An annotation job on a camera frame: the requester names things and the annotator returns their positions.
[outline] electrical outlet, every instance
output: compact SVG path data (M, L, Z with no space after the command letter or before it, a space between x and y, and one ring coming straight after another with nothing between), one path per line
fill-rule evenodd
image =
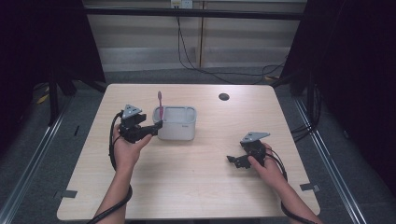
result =
M171 0L171 8L181 8L181 0Z
M192 9L192 0L181 0L181 8Z

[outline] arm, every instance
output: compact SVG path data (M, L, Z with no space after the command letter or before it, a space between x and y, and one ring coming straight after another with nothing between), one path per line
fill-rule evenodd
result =
M253 157L249 156L248 160L254 169L259 173L260 178L270 186L279 196L285 207L293 214L311 220L315 223L322 223L322 221L312 212L312 210L304 203L297 192L289 185L287 180L277 166L277 163L270 157L264 159L265 166L262 167ZM294 219L290 219L290 223L300 223Z
M119 136L119 125L116 125L113 130L113 139L117 139ZM140 151L149 142L151 137L152 135L148 134L135 144L127 142L122 137L116 141L114 145L114 156L116 159L117 170L113 181L107 190L105 198L102 200L102 203L96 211L96 216L125 198L131 183L134 166L139 159ZM124 223L125 211L126 204L122 208L110 214L108 217L102 219L99 223Z

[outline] wooden table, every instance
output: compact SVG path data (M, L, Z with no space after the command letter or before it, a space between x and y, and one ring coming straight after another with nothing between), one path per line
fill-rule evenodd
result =
M280 200L253 168L236 169L226 156L242 156L239 141L248 132L263 138L285 164L289 182L311 209L320 209L274 90L269 86L142 85L108 86L70 179L76 198L63 198L61 220L91 219L114 175L108 157L108 135L114 116L125 105L147 114L142 126L152 125L152 112L163 94L164 105L190 105L197 111L195 138L166 141L153 137L134 168L134 195L128 219L188 219L284 216ZM228 101L219 95L227 93Z

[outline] forearm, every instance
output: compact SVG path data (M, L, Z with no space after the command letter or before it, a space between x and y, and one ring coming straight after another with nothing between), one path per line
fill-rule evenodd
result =
M296 216L303 217L315 223L322 223L321 220L312 212L312 210L300 198L297 192L286 182L281 182L274 187L283 205ZM290 219L290 223L300 223Z
M106 211L108 208L114 206L116 203L122 201L128 193L132 177L132 170L117 171L114 175L113 181L107 190L105 198L99 206L96 216ZM99 223L124 223L125 221L126 204L110 214L108 217L102 219Z

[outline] gray floor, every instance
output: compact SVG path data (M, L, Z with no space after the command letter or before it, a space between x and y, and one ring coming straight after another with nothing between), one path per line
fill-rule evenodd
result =
M243 72L260 74L262 68L213 68L211 72ZM218 75L234 84L251 84L261 80L260 77L238 75ZM211 74L201 74L186 69L171 69L140 72L106 73L107 84L110 83L205 83L225 84L224 81ZM76 165L79 153L91 128L97 108L103 94L77 83L78 92L70 100L70 105L64 113L64 119L58 132L51 141L49 149L39 164L32 182L12 218L12 223L63 223L56 217L60 200L54 199L58 190L65 189ZM43 90L35 92L22 128L16 133L16 139L10 146L7 155L0 160L0 205L5 202L17 186L26 165L35 153L41 137L47 130L49 121L49 102L36 105L35 100ZM289 87L276 88L276 95L291 130L304 124L299 114L294 98L290 96ZM67 102L67 97L61 96L61 105ZM356 198L366 223L396 223L396 201L392 197L376 173L361 157L359 149L352 141L343 135L335 117L324 106L318 130L331 152L340 173L346 181L352 195ZM298 142L300 152L308 177L313 184L320 186L316 193L321 208L320 218L326 223L354 223L339 191L335 187L329 172L310 136ZM191 223L190 220L156 220L148 223ZM285 217L267 217L253 219L217 219L210 220L213 224L223 223L289 223Z

